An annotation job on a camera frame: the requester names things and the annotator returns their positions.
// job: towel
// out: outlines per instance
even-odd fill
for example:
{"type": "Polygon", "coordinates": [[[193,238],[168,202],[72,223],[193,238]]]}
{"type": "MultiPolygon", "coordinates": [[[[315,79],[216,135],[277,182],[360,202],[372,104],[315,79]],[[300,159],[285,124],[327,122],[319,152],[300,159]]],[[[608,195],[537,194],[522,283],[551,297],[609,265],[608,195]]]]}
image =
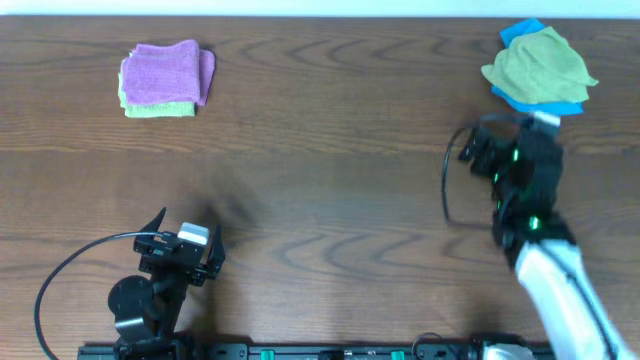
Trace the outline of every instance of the towel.
{"type": "MultiPolygon", "coordinates": [[[[515,25],[512,25],[502,31],[500,31],[500,37],[505,47],[509,47],[511,41],[518,36],[532,34],[545,28],[545,25],[538,21],[538,19],[528,19],[521,21],[515,25]]],[[[525,104],[519,101],[515,101],[511,96],[502,91],[497,86],[491,87],[491,92],[503,98],[512,108],[519,112],[534,112],[542,111],[548,114],[564,116],[564,115],[577,115],[582,114],[582,103],[572,103],[567,101],[548,102],[541,104],[525,104]]]]}
{"type": "MultiPolygon", "coordinates": [[[[172,46],[156,46],[149,44],[138,44],[132,54],[138,55],[163,55],[166,52],[173,51],[174,47],[178,47],[182,43],[172,46]]],[[[213,81],[213,73],[215,71],[215,56],[211,51],[199,49],[199,75],[200,82],[200,98],[196,101],[196,105],[204,106],[209,96],[209,88],[213,81]]]]}
{"type": "Polygon", "coordinates": [[[586,87],[598,83],[582,57],[552,27],[513,39],[493,65],[482,67],[482,74],[526,104],[582,102],[589,99],[586,87]]]}
{"type": "Polygon", "coordinates": [[[195,106],[190,102],[168,102],[156,105],[129,105],[122,91],[122,74],[118,73],[118,97],[124,115],[129,118],[183,117],[195,116],[195,106]]]}
{"type": "Polygon", "coordinates": [[[200,49],[195,40],[153,54],[138,49],[125,59],[122,71],[122,90],[131,105],[200,100],[200,49]]]}

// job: folded cloth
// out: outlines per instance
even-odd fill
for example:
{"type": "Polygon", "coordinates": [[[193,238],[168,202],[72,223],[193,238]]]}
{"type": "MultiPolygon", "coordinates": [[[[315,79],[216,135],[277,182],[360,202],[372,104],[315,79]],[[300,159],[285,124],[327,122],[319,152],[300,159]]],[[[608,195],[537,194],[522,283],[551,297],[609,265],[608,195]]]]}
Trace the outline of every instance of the folded cloth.
{"type": "Polygon", "coordinates": [[[526,104],[581,102],[589,99],[586,86],[598,83],[582,57],[552,27],[516,37],[493,65],[481,70],[493,85],[526,104]]]}
{"type": "Polygon", "coordinates": [[[195,116],[195,105],[190,102],[168,102],[156,105],[129,105],[122,91],[122,74],[118,73],[118,97],[124,115],[129,118],[183,117],[195,116]]]}
{"type": "MultiPolygon", "coordinates": [[[[178,43],[173,46],[156,46],[148,44],[138,44],[133,50],[132,54],[136,55],[162,55],[167,52],[167,49],[176,47],[182,43],[178,43]]],[[[213,81],[213,73],[215,71],[215,56],[211,51],[199,50],[199,75],[200,81],[200,98],[196,101],[196,105],[204,106],[207,103],[207,96],[209,96],[209,88],[213,81]]]]}
{"type": "MultiPolygon", "coordinates": [[[[521,35],[535,33],[544,28],[545,25],[538,21],[538,19],[528,19],[500,31],[500,37],[502,38],[502,42],[504,42],[504,46],[509,47],[514,38],[521,35]]],[[[509,105],[511,105],[512,108],[520,112],[543,111],[558,116],[577,115],[584,112],[582,110],[582,103],[558,101],[541,104],[525,104],[515,101],[511,96],[495,85],[491,87],[491,92],[503,98],[509,105]]]]}
{"type": "Polygon", "coordinates": [[[125,59],[122,90],[132,105],[200,100],[200,49],[195,40],[164,47],[161,53],[133,52],[125,59]]]}

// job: light green towel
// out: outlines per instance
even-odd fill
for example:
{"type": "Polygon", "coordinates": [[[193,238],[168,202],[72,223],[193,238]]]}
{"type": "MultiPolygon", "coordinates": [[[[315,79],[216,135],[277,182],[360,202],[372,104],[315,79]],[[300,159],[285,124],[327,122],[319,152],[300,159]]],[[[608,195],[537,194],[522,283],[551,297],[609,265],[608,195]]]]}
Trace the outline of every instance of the light green towel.
{"type": "Polygon", "coordinates": [[[482,67],[482,75],[526,104],[582,102],[589,99],[587,86],[598,83],[582,57],[552,27],[516,37],[493,65],[482,67]]]}
{"type": "Polygon", "coordinates": [[[122,74],[118,73],[118,97],[124,115],[129,118],[183,117],[196,116],[196,106],[192,102],[168,102],[156,105],[129,105],[127,95],[122,91],[122,74]]]}

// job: blue cloth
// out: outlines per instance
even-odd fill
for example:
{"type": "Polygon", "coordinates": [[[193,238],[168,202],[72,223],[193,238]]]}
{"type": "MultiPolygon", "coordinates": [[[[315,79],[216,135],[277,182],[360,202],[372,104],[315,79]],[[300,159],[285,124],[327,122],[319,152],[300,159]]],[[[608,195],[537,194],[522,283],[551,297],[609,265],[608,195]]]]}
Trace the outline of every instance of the blue cloth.
{"type": "MultiPolygon", "coordinates": [[[[500,37],[502,38],[502,42],[504,42],[504,46],[509,47],[513,39],[515,39],[516,37],[526,34],[533,34],[544,28],[544,24],[538,21],[538,19],[528,19],[500,31],[500,37]]],[[[543,104],[525,104],[513,100],[511,96],[507,95],[504,91],[500,90],[500,88],[495,85],[491,87],[491,92],[503,98],[507,102],[507,104],[511,105],[512,108],[520,112],[544,111],[546,113],[558,116],[577,115],[584,112],[582,110],[582,103],[560,101],[543,104]]]]}

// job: white backdrop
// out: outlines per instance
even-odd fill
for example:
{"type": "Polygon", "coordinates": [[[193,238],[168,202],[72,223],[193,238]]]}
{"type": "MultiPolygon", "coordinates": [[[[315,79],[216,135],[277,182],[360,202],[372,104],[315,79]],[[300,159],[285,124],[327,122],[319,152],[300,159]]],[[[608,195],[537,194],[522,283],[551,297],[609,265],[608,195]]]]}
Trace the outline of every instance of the white backdrop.
{"type": "Polygon", "coordinates": [[[0,14],[640,18],[640,0],[0,0],[0,14]]]}

